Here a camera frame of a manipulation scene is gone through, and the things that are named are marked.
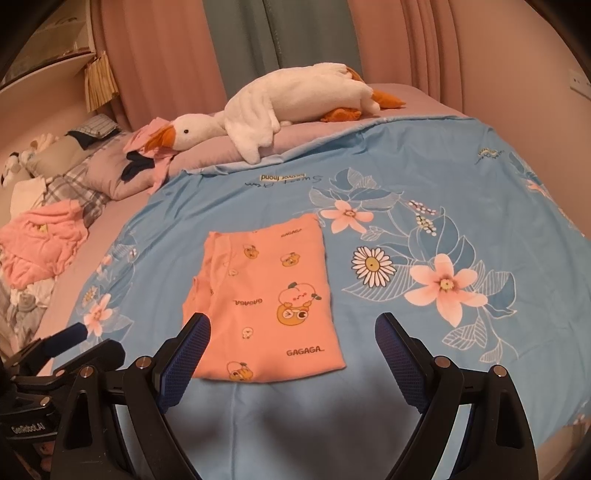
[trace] green curtain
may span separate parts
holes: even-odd
[[[332,61],[359,74],[347,0],[203,0],[228,98],[277,68]]]

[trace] blue gripper pad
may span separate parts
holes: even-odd
[[[185,332],[183,328],[179,334],[180,344],[160,375],[160,394],[156,398],[156,403],[162,413],[179,404],[209,344],[212,332],[209,318],[202,313],[195,315],[186,324],[185,328],[189,327],[190,330]]]
[[[75,323],[67,329],[44,339],[43,353],[55,358],[68,351],[73,346],[86,340],[88,330],[82,323]]]
[[[430,403],[425,376],[421,373],[421,368],[411,352],[383,314],[375,321],[375,339],[406,403],[411,407],[416,407],[419,413],[425,413]]]

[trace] stuffed animal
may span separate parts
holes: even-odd
[[[374,92],[341,63],[279,69],[244,86],[223,112],[179,116],[152,134],[144,151],[158,147],[184,151],[227,134],[242,158],[257,164],[261,161],[259,148],[269,147],[282,126],[319,119],[347,121],[402,105],[404,102],[392,95]]]
[[[223,112],[213,116],[203,113],[178,116],[152,134],[144,145],[144,151],[148,152],[157,147],[168,147],[179,152],[188,150],[210,138],[226,135],[223,124]]]
[[[347,71],[352,75],[353,80],[357,80],[358,82],[363,82],[362,78],[360,77],[359,73],[354,71],[352,68],[347,67]],[[395,97],[394,95],[390,95],[386,92],[381,92],[380,90],[374,90],[374,94],[371,96],[372,100],[376,102],[381,109],[388,109],[388,108],[400,108],[403,105],[406,105],[406,102],[403,102],[400,98]],[[323,116],[320,121],[321,122],[350,122],[353,120],[358,120],[361,117],[361,111],[355,108],[335,108],[334,110],[328,112]]]
[[[2,175],[0,175],[0,183],[2,183],[2,186],[7,187],[21,168],[22,167],[18,162],[18,152],[12,152],[4,164]]]

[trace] blue duvet cover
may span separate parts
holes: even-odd
[[[325,213],[347,209],[371,215],[338,231],[342,222]],[[589,243],[525,161],[474,119],[381,120],[255,168],[181,174],[85,284],[70,318],[87,324],[82,350],[113,338],[128,362],[154,353],[181,328],[209,231],[304,212],[323,227],[347,367],[276,384],[193,380],[167,418],[204,480],[385,478],[418,420],[375,342],[385,311],[434,355],[464,368],[505,365],[537,445],[581,411],[591,396]],[[382,255],[394,275],[352,268],[354,258]],[[427,286],[433,279],[454,296]],[[437,478],[453,466],[468,410]]]

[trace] bedroom wall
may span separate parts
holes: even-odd
[[[493,126],[591,236],[591,101],[569,88],[582,69],[524,0],[450,0],[464,113]]]
[[[63,135],[89,117],[84,96],[84,73],[46,87],[0,115],[0,167],[13,151],[28,148],[43,133]]]

